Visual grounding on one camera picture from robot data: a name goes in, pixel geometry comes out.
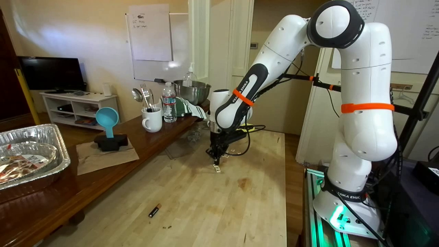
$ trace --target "television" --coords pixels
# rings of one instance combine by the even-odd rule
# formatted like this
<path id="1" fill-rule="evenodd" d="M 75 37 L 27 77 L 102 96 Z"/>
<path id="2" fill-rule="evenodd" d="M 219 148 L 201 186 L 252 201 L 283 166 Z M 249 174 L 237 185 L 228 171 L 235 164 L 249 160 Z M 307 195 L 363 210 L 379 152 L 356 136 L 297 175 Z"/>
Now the television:
<path id="1" fill-rule="evenodd" d="M 66 93 L 87 90 L 77 57 L 18 56 L 29 89 Z"/>

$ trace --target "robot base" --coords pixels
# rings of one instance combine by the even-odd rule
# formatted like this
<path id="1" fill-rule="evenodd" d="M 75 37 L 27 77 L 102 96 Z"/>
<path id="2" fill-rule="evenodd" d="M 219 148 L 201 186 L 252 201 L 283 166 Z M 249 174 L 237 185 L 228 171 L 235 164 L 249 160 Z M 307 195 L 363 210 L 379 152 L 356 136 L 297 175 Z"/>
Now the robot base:
<path id="1" fill-rule="evenodd" d="M 372 200 L 346 201 L 375 232 L 379 232 L 381 212 Z M 348 234 L 377 239 L 375 234 L 345 206 L 345 203 L 329 190 L 322 190 L 313 200 L 316 212 L 335 230 Z"/>

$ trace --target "white cabinet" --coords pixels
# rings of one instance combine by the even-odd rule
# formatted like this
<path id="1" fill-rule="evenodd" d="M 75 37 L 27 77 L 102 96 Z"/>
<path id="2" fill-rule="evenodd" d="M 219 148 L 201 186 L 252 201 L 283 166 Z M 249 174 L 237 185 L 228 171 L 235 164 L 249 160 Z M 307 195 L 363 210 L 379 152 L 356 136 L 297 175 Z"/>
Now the white cabinet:
<path id="1" fill-rule="evenodd" d="M 98 93 L 42 93 L 51 122 L 80 127 L 99 129 L 97 111 L 102 107 L 113 107 L 119 111 L 117 96 Z"/>

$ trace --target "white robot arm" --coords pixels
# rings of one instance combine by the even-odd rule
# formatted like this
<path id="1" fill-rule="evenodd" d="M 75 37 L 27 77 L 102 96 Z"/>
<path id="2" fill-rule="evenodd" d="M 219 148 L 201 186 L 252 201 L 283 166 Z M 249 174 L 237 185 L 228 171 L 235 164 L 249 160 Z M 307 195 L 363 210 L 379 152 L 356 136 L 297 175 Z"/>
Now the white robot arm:
<path id="1" fill-rule="evenodd" d="M 276 83 L 308 45 L 338 48 L 342 55 L 342 118 L 326 186 L 315 210 L 335 229 L 377 237 L 381 222 L 374 201 L 366 203 L 364 186 L 372 160 L 397 149 L 390 101 L 392 38 L 387 26 L 366 23 L 348 1 L 333 0 L 312 18 L 287 15 L 268 37 L 239 86 L 212 94 L 212 145 L 215 162 L 228 144 L 243 134 L 235 129 L 248 118 L 261 92 Z M 346 206 L 345 223 L 333 222 L 337 207 Z"/>

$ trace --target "aluminum baking tray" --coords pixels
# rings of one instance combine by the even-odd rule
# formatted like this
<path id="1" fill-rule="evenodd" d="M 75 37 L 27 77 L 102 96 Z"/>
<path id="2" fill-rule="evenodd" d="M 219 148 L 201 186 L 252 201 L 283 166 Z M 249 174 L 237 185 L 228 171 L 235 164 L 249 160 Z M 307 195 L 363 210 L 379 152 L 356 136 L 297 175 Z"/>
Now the aluminum baking tray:
<path id="1" fill-rule="evenodd" d="M 54 123 L 35 125 L 0 133 L 0 145 L 36 141 L 57 147 L 57 155 L 43 169 L 0 185 L 0 201 L 36 192 L 51 184 L 61 171 L 71 166 L 71 156 L 64 137 Z"/>
<path id="2" fill-rule="evenodd" d="M 47 169 L 57 158 L 57 147 L 24 141 L 0 145 L 0 185 Z"/>

